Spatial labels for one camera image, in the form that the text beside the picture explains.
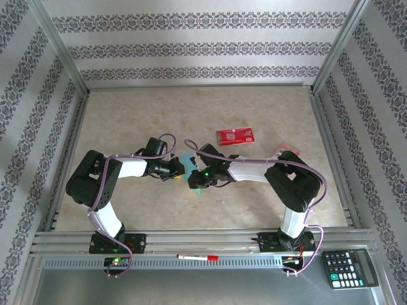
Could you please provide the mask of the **black desk calculator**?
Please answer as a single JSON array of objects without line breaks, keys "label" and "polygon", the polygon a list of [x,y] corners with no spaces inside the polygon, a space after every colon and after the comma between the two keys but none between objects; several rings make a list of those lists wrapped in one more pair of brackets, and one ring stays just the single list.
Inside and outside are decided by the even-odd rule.
[{"label": "black desk calculator", "polygon": [[379,286],[373,262],[364,248],[323,251],[322,261],[329,286],[333,290]]}]

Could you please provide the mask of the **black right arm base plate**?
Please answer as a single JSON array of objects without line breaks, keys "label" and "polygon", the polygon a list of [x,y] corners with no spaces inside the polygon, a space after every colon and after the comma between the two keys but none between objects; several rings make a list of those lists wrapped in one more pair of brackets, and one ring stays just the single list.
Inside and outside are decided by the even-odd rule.
[{"label": "black right arm base plate", "polygon": [[260,232],[252,240],[258,242],[261,253],[314,251],[316,243],[311,232],[302,232],[297,238],[290,238],[280,232]]}]

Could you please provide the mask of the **aluminium mounting rail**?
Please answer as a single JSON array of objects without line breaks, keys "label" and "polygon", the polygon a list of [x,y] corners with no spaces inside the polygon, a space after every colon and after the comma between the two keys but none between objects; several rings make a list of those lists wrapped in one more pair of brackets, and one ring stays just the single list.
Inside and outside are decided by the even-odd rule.
[{"label": "aluminium mounting rail", "polygon": [[[253,240],[266,229],[197,229],[144,231],[145,256],[176,254],[210,254],[218,256],[258,255],[258,244]],[[29,250],[31,256],[68,257],[89,256],[90,231],[51,231],[36,233]],[[369,229],[326,227],[322,250],[365,248],[377,246]]]}]

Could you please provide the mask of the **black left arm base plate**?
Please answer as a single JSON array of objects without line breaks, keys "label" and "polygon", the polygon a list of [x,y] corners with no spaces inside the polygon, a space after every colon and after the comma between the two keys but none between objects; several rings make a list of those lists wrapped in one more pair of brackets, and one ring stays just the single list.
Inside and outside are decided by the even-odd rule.
[{"label": "black left arm base plate", "polygon": [[[124,233],[118,241],[127,246],[133,254],[143,254],[146,247],[146,235]],[[122,245],[99,233],[92,235],[89,246],[90,254],[125,254],[128,253]]]}]

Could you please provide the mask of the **red flat packet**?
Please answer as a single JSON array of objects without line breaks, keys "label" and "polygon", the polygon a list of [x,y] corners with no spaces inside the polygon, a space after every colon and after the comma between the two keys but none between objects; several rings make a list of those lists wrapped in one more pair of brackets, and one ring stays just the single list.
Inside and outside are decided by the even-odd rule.
[{"label": "red flat packet", "polygon": [[255,142],[254,133],[251,127],[218,130],[216,132],[216,137],[219,146],[251,144]]}]

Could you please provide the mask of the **white red marker pen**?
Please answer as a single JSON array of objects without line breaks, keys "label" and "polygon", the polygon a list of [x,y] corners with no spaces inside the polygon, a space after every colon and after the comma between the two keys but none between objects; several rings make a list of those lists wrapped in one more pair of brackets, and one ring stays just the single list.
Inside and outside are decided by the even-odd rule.
[{"label": "white red marker pen", "polygon": [[177,254],[178,259],[194,260],[194,261],[212,261],[217,262],[219,257],[216,255],[189,255],[189,254]]}]

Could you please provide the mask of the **red white blister pack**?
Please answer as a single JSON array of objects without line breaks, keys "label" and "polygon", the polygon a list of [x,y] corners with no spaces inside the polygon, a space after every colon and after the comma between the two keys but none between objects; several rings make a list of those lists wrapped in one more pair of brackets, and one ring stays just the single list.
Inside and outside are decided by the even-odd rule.
[{"label": "red white blister pack", "polygon": [[281,154],[282,154],[283,152],[285,152],[285,151],[290,151],[290,152],[294,153],[294,154],[297,155],[297,156],[300,155],[299,150],[297,150],[297,149],[293,148],[292,146],[290,146],[290,145],[288,145],[288,144],[285,144],[285,143],[283,143],[283,144],[281,144],[281,145],[279,146],[279,148],[277,149],[276,154],[277,154],[277,155],[281,155]]}]

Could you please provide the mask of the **light blue paper sheet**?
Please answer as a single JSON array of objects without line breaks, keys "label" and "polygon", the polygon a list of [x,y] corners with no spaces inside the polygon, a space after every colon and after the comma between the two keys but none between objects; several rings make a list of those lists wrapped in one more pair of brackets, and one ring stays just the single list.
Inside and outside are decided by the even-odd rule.
[{"label": "light blue paper sheet", "polygon": [[183,164],[185,170],[183,179],[188,186],[188,179],[190,178],[192,171],[199,170],[199,168],[196,163],[195,156],[191,153],[184,152],[181,156],[181,163]]}]

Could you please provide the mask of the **aluminium side frame rail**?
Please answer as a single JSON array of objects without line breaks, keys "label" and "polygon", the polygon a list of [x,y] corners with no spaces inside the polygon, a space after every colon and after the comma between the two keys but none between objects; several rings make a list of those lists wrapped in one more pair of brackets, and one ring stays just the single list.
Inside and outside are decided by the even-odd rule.
[{"label": "aluminium side frame rail", "polygon": [[360,222],[349,185],[340,163],[340,158],[335,146],[335,140],[325,116],[321,100],[313,93],[312,90],[309,92],[309,98],[348,226],[355,229],[361,229],[362,224]]},{"label": "aluminium side frame rail", "polygon": [[53,181],[53,191],[50,197],[45,215],[39,225],[38,231],[51,231],[55,222],[62,200],[65,194],[66,182],[69,176],[70,168],[74,158],[74,153],[79,139],[81,126],[85,116],[86,106],[89,94],[85,95],[76,105],[72,120],[69,125],[68,133],[65,137],[62,153],[59,159],[59,167],[55,173]]}]

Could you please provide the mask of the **aluminium frame post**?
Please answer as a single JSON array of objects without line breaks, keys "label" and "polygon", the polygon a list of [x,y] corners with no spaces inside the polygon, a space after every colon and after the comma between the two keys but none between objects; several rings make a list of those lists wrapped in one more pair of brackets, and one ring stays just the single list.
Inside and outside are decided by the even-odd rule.
[{"label": "aluminium frame post", "polygon": [[323,61],[317,77],[311,85],[310,92],[316,95],[320,92],[324,85],[329,73],[333,70],[336,61],[346,47],[354,29],[359,23],[360,19],[364,16],[366,8],[371,3],[371,0],[355,0],[338,35],[336,36],[327,57]]},{"label": "aluminium frame post", "polygon": [[76,85],[82,97],[88,97],[89,88],[87,87],[83,76],[77,68],[71,53],[68,50],[65,42],[60,36],[51,16],[48,14],[42,0],[25,0],[33,12],[36,20],[39,22],[41,28],[46,34],[48,40],[51,42],[53,49],[61,59],[64,67],[67,69],[71,79]]}]

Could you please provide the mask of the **aluminium back frame bar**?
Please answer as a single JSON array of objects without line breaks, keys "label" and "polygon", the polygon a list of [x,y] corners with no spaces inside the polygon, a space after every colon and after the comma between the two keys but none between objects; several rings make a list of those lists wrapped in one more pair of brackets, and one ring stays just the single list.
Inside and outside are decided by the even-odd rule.
[{"label": "aluminium back frame bar", "polygon": [[266,87],[305,87],[310,88],[312,85],[303,83],[227,83],[227,84],[192,84],[192,85],[173,85],[173,86],[122,86],[122,87],[105,87],[90,88],[90,93],[106,92],[137,92],[137,91],[154,91],[154,90],[183,90],[183,89],[204,89],[204,88],[266,88]]}]

